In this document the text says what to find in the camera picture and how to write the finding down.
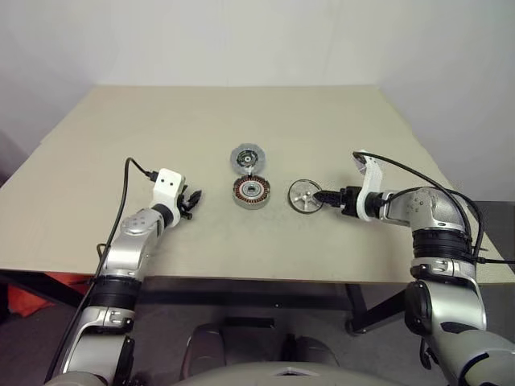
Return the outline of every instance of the robotic arm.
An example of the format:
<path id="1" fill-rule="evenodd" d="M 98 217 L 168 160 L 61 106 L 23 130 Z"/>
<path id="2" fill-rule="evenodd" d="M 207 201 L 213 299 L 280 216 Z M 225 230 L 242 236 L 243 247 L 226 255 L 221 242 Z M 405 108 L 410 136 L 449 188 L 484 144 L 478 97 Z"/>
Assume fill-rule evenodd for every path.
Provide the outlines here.
<path id="1" fill-rule="evenodd" d="M 410 272 L 415 281 L 406 289 L 405 321 L 427 343 L 426 356 L 439 364 L 451 386 L 515 384 L 515 345 L 486 331 L 484 304 L 476 282 L 475 251 L 463 208 L 434 188 L 398 194 L 381 191 L 382 172 L 377 160 L 361 155 L 357 165 L 365 175 L 363 187 L 319 191 L 315 197 L 339 207 L 347 216 L 411 228 L 414 259 Z M 128 333 L 134 324 L 134 306 L 146 264 L 165 228 L 176 226 L 181 217 L 189 218 L 188 210 L 200 198 L 196 192 L 185 204 L 184 177 L 171 170 L 162 169 L 153 180 L 150 207 L 122 222 L 89 303 L 69 339 L 60 374 L 46 385 L 128 383 L 134 350 Z M 257 384 L 254 376 L 264 376 L 267 384 L 285 384 L 286 380 L 295 383 L 305 377 L 278 380 L 275 375 L 301 372 L 302 367 L 308 368 L 306 375 L 325 373 L 332 382 L 342 376 L 338 384 L 390 384 L 316 364 L 290 363 L 289 372 L 284 372 L 284 366 L 261 363 L 228 368 L 193 377 L 190 384 L 231 384 L 228 380 L 233 380 L 232 384 Z M 316 383 L 318 376 L 310 378 Z"/>
<path id="2" fill-rule="evenodd" d="M 406 288 L 405 322 L 429 346 L 450 385 L 515 384 L 515 345 L 486 331 L 486 313 L 476 282 L 471 237 L 464 218 L 440 190 L 419 188 L 405 194 L 381 192 L 377 160 L 356 160 L 363 187 L 320 191 L 315 197 L 347 216 L 410 227 L 414 259 Z"/>
<path id="3" fill-rule="evenodd" d="M 161 169 L 153 178 L 150 207 L 124 219 L 69 340 L 61 375 L 51 385 L 122 385 L 130 377 L 134 340 L 134 307 L 152 250 L 165 228 L 176 226 L 200 199 L 183 201 L 184 177 Z"/>

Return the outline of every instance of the tabletop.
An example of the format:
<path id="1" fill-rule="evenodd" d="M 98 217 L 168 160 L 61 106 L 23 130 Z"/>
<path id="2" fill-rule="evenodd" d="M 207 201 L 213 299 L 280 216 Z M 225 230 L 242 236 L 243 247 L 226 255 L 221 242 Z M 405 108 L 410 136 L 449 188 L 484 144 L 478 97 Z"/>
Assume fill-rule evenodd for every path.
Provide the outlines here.
<path id="1" fill-rule="evenodd" d="M 270 201 L 233 202 L 231 150 L 255 143 Z M 332 207 L 303 215 L 286 193 L 297 179 L 324 189 L 360 186 L 352 152 L 383 154 L 451 185 L 410 127 L 372 86 L 181 88 L 98 86 L 0 189 L 0 268 L 92 273 L 122 190 L 123 164 L 162 167 L 202 189 L 192 220 L 167 230 L 148 274 L 262 280 L 412 280 L 408 228 L 366 223 Z M 383 189 L 424 185 L 383 166 Z M 152 183 L 130 172 L 125 215 L 147 207 Z M 501 258 L 485 237 L 482 256 Z M 514 282 L 504 265 L 478 267 L 478 282 Z"/>

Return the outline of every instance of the metal disc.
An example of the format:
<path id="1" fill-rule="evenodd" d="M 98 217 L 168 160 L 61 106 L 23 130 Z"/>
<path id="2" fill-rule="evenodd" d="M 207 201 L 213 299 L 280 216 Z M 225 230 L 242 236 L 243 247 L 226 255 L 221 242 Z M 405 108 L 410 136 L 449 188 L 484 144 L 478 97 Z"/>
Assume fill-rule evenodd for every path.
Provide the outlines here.
<path id="1" fill-rule="evenodd" d="M 322 188 L 310 179 L 299 179 L 288 190 L 288 202 L 299 213 L 310 214 L 320 210 L 323 203 L 313 195 Z"/>
<path id="2" fill-rule="evenodd" d="M 265 167 L 265 152 L 253 143 L 242 143 L 231 152 L 231 166 L 239 175 L 256 175 Z"/>

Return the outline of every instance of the cable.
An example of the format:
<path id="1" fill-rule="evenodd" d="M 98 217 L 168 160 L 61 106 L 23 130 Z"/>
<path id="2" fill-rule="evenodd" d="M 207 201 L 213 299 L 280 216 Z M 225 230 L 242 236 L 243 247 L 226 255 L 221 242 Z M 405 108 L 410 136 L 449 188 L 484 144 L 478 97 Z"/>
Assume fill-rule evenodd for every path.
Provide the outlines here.
<path id="1" fill-rule="evenodd" d="M 105 243 L 97 244 L 97 255 L 98 255 L 99 259 L 101 259 L 102 255 L 104 254 L 104 251 L 102 250 L 102 248 L 105 248 Z"/>
<path id="2" fill-rule="evenodd" d="M 116 231 L 118 229 L 118 225 L 120 224 L 120 219 L 122 217 L 123 208 L 126 205 L 126 199 L 127 199 L 127 187 L 129 185 L 129 166 L 133 163 L 139 171 L 141 171 L 146 177 L 150 178 L 152 176 L 152 173 L 144 170 L 136 161 L 134 161 L 131 157 L 128 157 L 126 159 L 126 163 L 124 165 L 123 170 L 123 188 L 122 188 L 122 198 L 120 199 L 120 206 L 118 207 L 118 212 L 116 214 L 116 218 L 114 220 L 113 227 L 111 228 L 111 232 L 109 233 L 109 237 L 107 238 L 107 241 L 105 242 L 104 250 L 101 254 L 100 262 L 97 266 L 97 271 L 93 275 L 92 278 L 92 284 L 89 286 L 88 290 L 86 291 L 86 294 L 80 301 L 79 306 L 77 307 L 75 314 L 70 319 L 70 322 L 66 326 L 66 330 L 64 331 L 63 336 L 61 337 L 61 340 L 59 341 L 59 345 L 57 346 L 56 353 L 51 359 L 50 366 L 47 371 L 47 376 L 45 377 L 44 383 L 47 383 L 51 378 L 52 375 L 56 369 L 57 362 L 59 361 L 59 357 L 61 355 L 61 352 L 63 351 L 64 344 L 68 340 L 69 335 L 72 332 L 73 327 L 76 324 L 77 319 L 79 318 L 80 313 L 84 309 L 84 305 L 86 304 L 86 301 L 89 298 L 89 295 L 91 294 L 91 291 L 93 287 L 95 286 L 95 281 L 98 278 L 98 275 L 100 274 L 102 267 L 104 266 L 105 259 L 107 258 L 107 252 L 109 251 L 109 248 L 111 247 L 111 242 L 113 241 L 114 235 L 116 234 Z"/>
<path id="3" fill-rule="evenodd" d="M 423 187 L 411 187 L 409 189 L 405 189 L 404 191 L 398 191 L 394 195 L 391 195 L 388 199 L 383 201 L 383 205 L 386 205 L 387 203 L 391 203 L 396 198 L 406 194 L 410 193 L 412 191 L 416 191 L 418 189 L 421 189 Z M 483 242 L 483 235 L 484 235 L 484 222 L 483 222 L 483 213 L 478 208 L 477 204 L 469 199 L 466 195 L 463 193 L 460 193 L 459 191 L 453 191 L 451 189 L 447 189 L 449 193 L 452 193 L 453 195 L 457 195 L 461 197 L 465 202 L 468 204 L 469 207 L 472 208 L 472 210 L 476 213 L 476 219 L 477 219 L 477 236 L 476 236 L 476 244 L 474 245 L 474 252 L 473 252 L 473 258 L 474 261 L 478 261 L 479 252 L 481 250 L 481 243 Z"/>
<path id="4" fill-rule="evenodd" d="M 461 205 L 459 204 L 459 202 L 456 199 L 456 197 L 454 197 L 445 187 L 443 187 L 442 185 L 440 185 L 439 183 L 437 183 L 433 179 L 430 179 L 426 175 L 420 173 L 419 171 L 416 171 L 415 169 L 411 169 L 410 167 L 408 167 L 406 165 L 403 165 L 400 162 L 394 161 L 393 159 L 390 159 L 390 158 L 387 158 L 387 157 L 383 157 L 382 155 L 367 153 L 365 151 L 355 151 L 355 152 L 352 153 L 352 155 L 355 158 L 357 158 L 357 156 L 360 155 L 360 156 L 367 156 L 367 157 L 377 158 L 377 159 L 380 159 L 380 160 L 382 160 L 384 162 L 391 163 L 392 165 L 400 167 L 401 169 L 403 169 L 405 171 L 409 171 L 412 175 L 416 175 L 420 179 L 423 179 L 423 180 L 427 181 L 428 183 L 430 183 L 431 185 L 437 187 L 456 206 L 456 209 L 458 209 L 459 214 L 461 215 L 461 217 L 463 219 L 463 223 L 465 225 L 465 233 L 469 237 L 472 237 L 471 230 L 470 230 L 470 222 L 468 221 L 467 214 L 465 213 L 465 210 L 461 207 Z"/>
<path id="5" fill-rule="evenodd" d="M 515 260 L 495 260 L 485 257 L 479 257 L 477 262 L 481 264 L 515 264 Z"/>

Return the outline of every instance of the black metal frame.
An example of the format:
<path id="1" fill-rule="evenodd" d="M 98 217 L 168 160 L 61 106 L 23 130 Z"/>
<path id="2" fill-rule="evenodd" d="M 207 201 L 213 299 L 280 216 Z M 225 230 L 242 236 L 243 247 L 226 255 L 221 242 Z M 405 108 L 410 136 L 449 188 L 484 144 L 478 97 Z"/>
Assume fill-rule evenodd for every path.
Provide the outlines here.
<path id="1" fill-rule="evenodd" d="M 0 316 L 6 315 L 6 285 L 12 284 L 50 302 L 77 307 L 82 294 L 46 273 L 0 269 Z M 260 294 L 231 291 L 177 291 L 144 289 L 142 304 L 189 304 L 213 306 L 255 306 L 351 311 L 345 327 L 350 334 L 363 334 L 388 322 L 404 310 L 404 291 L 367 310 L 361 286 L 345 285 L 347 296 Z"/>
<path id="2" fill-rule="evenodd" d="M 354 290 L 355 293 L 349 293 L 351 299 L 359 297 L 361 291 Z M 351 335 L 364 334 L 370 330 L 374 330 L 380 326 L 397 320 L 402 316 L 402 312 L 405 310 L 405 290 L 398 292 L 394 296 L 384 300 L 378 305 L 367 310 L 363 308 L 365 301 L 361 297 L 361 303 L 359 307 L 353 307 L 352 318 L 347 320 L 345 323 L 345 329 Z"/>
<path id="3" fill-rule="evenodd" d="M 0 283 L 15 285 L 53 303 L 79 306 L 82 294 L 42 272 L 0 269 Z"/>

